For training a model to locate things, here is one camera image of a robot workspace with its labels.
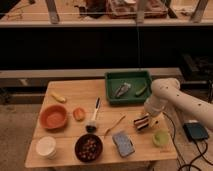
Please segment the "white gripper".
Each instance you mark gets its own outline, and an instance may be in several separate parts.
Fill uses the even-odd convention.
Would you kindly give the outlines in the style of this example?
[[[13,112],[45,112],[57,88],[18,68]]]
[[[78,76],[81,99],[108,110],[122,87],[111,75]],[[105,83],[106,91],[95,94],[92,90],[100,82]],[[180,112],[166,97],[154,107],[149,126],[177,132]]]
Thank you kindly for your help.
[[[152,101],[150,99],[147,99],[146,102],[144,103],[144,109],[141,112],[141,117],[157,117],[164,109],[165,104],[162,103],[161,101]],[[150,120],[150,127],[155,126],[158,124],[158,118],[151,118]]]

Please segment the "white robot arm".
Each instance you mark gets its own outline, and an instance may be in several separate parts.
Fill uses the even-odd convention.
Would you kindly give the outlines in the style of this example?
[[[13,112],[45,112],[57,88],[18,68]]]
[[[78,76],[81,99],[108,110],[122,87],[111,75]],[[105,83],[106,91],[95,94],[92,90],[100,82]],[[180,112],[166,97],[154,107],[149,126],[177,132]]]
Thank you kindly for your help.
[[[213,131],[213,104],[183,93],[176,78],[154,80],[151,83],[151,91],[144,103],[144,109],[151,117],[158,116],[170,102]]]

